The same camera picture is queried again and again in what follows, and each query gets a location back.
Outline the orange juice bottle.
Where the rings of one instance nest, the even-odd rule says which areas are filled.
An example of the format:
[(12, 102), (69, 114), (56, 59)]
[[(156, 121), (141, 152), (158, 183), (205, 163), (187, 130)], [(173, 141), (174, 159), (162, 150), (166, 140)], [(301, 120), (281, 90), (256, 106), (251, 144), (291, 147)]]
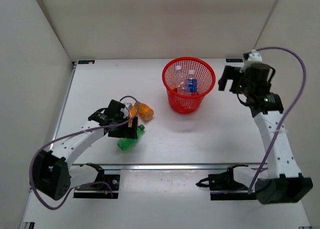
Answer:
[[(131, 106), (130, 108), (130, 111), (129, 111), (129, 117), (130, 118), (133, 118), (133, 116), (136, 114), (137, 110), (136, 110), (136, 107), (134, 105)], [(132, 123), (133, 123), (133, 120), (131, 120), (129, 123), (128, 123), (128, 126), (131, 128), (132, 127)]]

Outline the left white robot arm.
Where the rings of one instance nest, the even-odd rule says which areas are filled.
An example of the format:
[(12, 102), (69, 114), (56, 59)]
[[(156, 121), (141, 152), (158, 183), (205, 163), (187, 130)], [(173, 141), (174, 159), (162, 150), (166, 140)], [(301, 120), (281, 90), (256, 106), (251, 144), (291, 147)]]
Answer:
[(105, 136), (137, 139), (138, 119), (131, 113), (132, 104), (111, 100), (107, 107), (93, 112), (79, 129), (54, 142), (48, 151), (42, 149), (30, 165), (30, 184), (51, 199), (58, 201), (70, 190), (87, 185), (94, 190), (107, 187), (104, 169), (87, 162), (74, 166), (77, 158)]

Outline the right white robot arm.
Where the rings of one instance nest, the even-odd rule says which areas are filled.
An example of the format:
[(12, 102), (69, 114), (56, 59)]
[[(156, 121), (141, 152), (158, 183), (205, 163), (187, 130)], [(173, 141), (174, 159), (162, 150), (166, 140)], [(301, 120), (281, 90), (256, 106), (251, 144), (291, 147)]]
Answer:
[(265, 158), (258, 169), (246, 164), (229, 166), (222, 173), (209, 174), (196, 183), (208, 188), (213, 201), (258, 200), (262, 205), (297, 203), (312, 188), (310, 177), (304, 177), (292, 153), (284, 125), (284, 107), (278, 94), (271, 92), (276, 70), (264, 63), (253, 63), (246, 69), (227, 65), (218, 81), (224, 91), (231, 80), (230, 92), (245, 101), (258, 127)]

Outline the clear bottle blue label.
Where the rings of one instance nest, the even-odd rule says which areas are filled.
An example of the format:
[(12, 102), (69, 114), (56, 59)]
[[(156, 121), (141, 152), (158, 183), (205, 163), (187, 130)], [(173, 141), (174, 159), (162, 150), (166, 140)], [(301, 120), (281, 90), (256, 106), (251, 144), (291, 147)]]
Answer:
[(195, 71), (193, 69), (188, 71), (187, 83), (188, 83), (188, 88), (189, 88), (190, 93), (192, 95), (196, 95), (197, 94), (198, 81), (196, 79), (196, 74), (195, 74)]

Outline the large clear plastic bottle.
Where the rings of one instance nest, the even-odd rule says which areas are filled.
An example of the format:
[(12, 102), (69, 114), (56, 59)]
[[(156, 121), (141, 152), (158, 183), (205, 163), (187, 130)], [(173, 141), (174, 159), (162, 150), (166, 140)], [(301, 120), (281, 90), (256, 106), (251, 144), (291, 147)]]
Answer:
[(174, 83), (178, 94), (184, 96), (191, 95), (186, 74), (180, 65), (175, 67)]

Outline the green plastic bottle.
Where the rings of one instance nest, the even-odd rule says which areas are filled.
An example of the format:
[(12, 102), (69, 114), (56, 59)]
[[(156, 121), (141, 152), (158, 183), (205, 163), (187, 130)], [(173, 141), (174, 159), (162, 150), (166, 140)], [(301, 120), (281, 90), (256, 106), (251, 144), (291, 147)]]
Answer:
[(143, 135), (145, 130), (145, 126), (143, 124), (140, 124), (137, 127), (137, 139), (131, 139), (131, 138), (120, 138), (117, 141), (117, 146), (122, 151), (127, 151), (135, 146), (135, 144), (139, 141), (140, 137)]

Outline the orange bottle patterned label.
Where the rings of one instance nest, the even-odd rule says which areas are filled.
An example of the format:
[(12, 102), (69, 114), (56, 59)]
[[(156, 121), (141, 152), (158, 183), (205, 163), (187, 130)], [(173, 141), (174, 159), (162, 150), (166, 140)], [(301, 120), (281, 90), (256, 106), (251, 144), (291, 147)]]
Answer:
[(139, 116), (144, 119), (145, 121), (149, 121), (153, 118), (154, 116), (154, 110), (151, 109), (148, 105), (145, 103), (135, 103), (134, 107), (136, 111), (138, 112)]

